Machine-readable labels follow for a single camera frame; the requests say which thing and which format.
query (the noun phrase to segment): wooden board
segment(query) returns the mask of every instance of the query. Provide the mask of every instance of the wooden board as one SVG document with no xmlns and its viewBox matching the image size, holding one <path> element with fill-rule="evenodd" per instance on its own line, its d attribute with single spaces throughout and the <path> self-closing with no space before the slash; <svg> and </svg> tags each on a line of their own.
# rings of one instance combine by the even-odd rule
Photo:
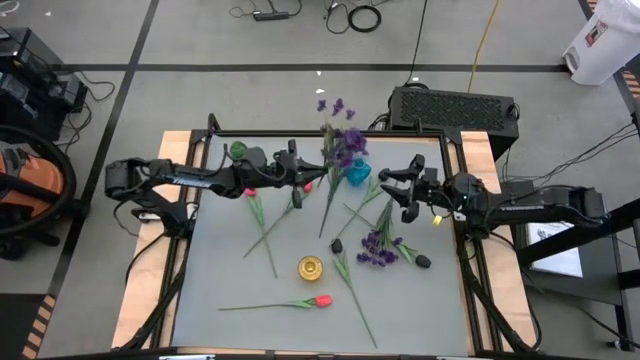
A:
<svg viewBox="0 0 640 360">
<path fill-rule="evenodd" d="M 184 164 L 190 137 L 191 131 L 166 131 L 158 158 Z M 174 185 L 158 186 L 155 190 L 170 201 L 178 200 L 180 193 L 180 187 Z M 142 224 L 135 253 L 163 231 L 160 221 Z M 141 256 L 131 269 L 111 347 L 122 346 L 129 341 L 158 303 L 168 250 L 169 238 L 165 237 Z"/>
<path fill-rule="evenodd" d="M 177 163 L 184 163 L 187 156 L 190 133 L 190 131 L 165 132 L 158 157 L 169 158 Z M 487 134 L 485 132 L 463 132 L 462 140 L 468 171 L 482 179 L 490 191 L 500 192 L 500 183 Z M 449 147 L 449 154 L 455 155 L 455 149 Z M 456 157 L 451 156 L 451 159 L 452 166 L 456 170 L 458 167 L 455 160 Z M 178 198 L 179 188 L 176 186 L 162 186 L 157 189 L 169 200 L 175 201 Z M 144 247 L 149 240 L 160 234 L 161 231 L 162 225 L 159 222 L 142 225 L 136 252 Z M 502 227 L 497 231 L 511 239 L 508 228 Z M 155 307 L 160 292 L 168 244 L 168 239 L 162 240 L 152 251 L 142 256 L 131 271 L 113 338 L 113 347 L 127 342 Z M 535 342 L 535 332 L 515 253 L 506 246 L 501 245 L 499 241 L 491 239 L 484 242 L 484 251 L 496 306 L 498 306 L 522 339 L 530 345 L 533 344 Z M 181 255 L 177 264 L 182 261 Z M 485 349 L 491 349 L 486 314 L 479 302 L 477 304 L 483 344 Z M 161 346 L 169 346 L 170 343 L 170 329 L 172 329 L 173 316 L 175 315 L 175 300 L 170 309 L 165 315 L 165 328 L 163 329 L 165 331 L 163 331 L 160 342 Z M 503 345 L 507 350 L 508 344 L 503 341 Z M 467 339 L 467 346 L 469 353 L 472 354 L 470 333 Z M 263 353 L 262 351 L 243 349 L 198 348 L 197 350 L 197 352 L 201 353 Z"/>
<path fill-rule="evenodd" d="M 489 191 L 499 193 L 500 180 L 493 161 L 487 133 L 463 132 L 462 148 L 468 172 L 481 179 Z M 507 226 L 499 227 L 496 232 L 512 240 Z M 522 340 L 529 345 L 533 345 L 536 342 L 536 336 L 516 254 L 513 249 L 500 244 L 498 239 L 489 238 L 484 240 L 483 248 L 494 303 Z M 491 343 L 484 340 L 485 338 L 490 339 L 485 334 L 485 332 L 488 332 L 488 327 L 481 326 L 481 330 L 483 344 L 486 349 L 490 349 Z M 504 339 L 502 345 L 505 351 L 510 349 Z"/>
</svg>

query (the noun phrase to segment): white paper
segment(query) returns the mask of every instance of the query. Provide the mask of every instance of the white paper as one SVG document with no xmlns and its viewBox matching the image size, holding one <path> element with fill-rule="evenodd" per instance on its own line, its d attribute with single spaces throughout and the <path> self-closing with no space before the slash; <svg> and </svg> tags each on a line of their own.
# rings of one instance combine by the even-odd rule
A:
<svg viewBox="0 0 640 360">
<path fill-rule="evenodd" d="M 529 223 L 527 224 L 527 240 L 529 245 L 544 240 L 552 235 L 573 227 L 573 224 L 558 223 Z M 547 271 L 556 274 L 582 277 L 582 265 L 580 264 L 580 252 L 578 248 L 563 251 L 559 254 L 534 261 L 531 269 Z"/>
</svg>

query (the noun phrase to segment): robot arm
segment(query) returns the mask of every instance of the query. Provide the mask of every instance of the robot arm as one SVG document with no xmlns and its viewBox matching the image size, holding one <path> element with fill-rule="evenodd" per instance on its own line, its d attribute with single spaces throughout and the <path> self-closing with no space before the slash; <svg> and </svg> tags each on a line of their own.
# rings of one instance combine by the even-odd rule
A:
<svg viewBox="0 0 640 360">
<path fill-rule="evenodd" d="M 261 148 L 248 148 L 241 157 L 231 159 L 226 145 L 224 158 L 217 170 L 174 164 L 171 160 L 143 160 L 130 158 L 107 165 L 105 194 L 120 202 L 134 201 L 149 212 L 157 214 L 169 234 L 176 235 L 188 223 L 184 204 L 172 203 L 153 191 L 158 185 L 173 184 L 209 189 L 218 196 L 235 199 L 245 189 L 292 186 L 294 207 L 301 208 L 299 188 L 327 173 L 327 168 L 309 164 L 297 155 L 295 140 L 289 140 L 288 148 L 273 154 L 274 161 L 267 163 Z"/>
<path fill-rule="evenodd" d="M 546 186 L 519 192 L 493 194 L 482 181 L 467 173 L 458 173 L 440 184 L 437 170 L 424 168 L 424 157 L 416 155 L 407 169 L 380 172 L 381 180 L 388 178 L 410 181 L 408 189 L 382 185 L 402 207 L 402 221 L 412 222 L 419 214 L 418 202 L 438 206 L 465 215 L 472 235 L 483 237 L 500 225 L 528 222 L 567 221 L 581 227 L 602 224 L 605 209 L 602 196 L 593 188 Z"/>
</svg>

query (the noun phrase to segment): blue vase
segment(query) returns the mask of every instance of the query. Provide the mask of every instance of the blue vase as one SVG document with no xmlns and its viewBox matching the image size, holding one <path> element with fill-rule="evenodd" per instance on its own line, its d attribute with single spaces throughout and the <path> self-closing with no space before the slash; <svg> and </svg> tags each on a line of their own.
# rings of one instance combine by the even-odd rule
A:
<svg viewBox="0 0 640 360">
<path fill-rule="evenodd" d="M 345 176 L 349 180 L 349 184 L 358 186 L 371 174 L 371 166 L 363 157 L 357 157 L 353 160 L 351 167 L 345 170 Z"/>
</svg>

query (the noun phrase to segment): black device with vent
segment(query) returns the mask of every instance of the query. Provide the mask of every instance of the black device with vent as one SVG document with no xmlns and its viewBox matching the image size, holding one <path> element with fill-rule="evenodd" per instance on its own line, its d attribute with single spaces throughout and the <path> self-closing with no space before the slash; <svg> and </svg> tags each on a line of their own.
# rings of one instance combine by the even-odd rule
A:
<svg viewBox="0 0 640 360">
<path fill-rule="evenodd" d="M 494 159 L 519 136 L 519 111 L 511 97 L 396 87 L 390 110 L 392 130 L 442 130 L 457 144 L 461 131 L 486 131 Z"/>
</svg>

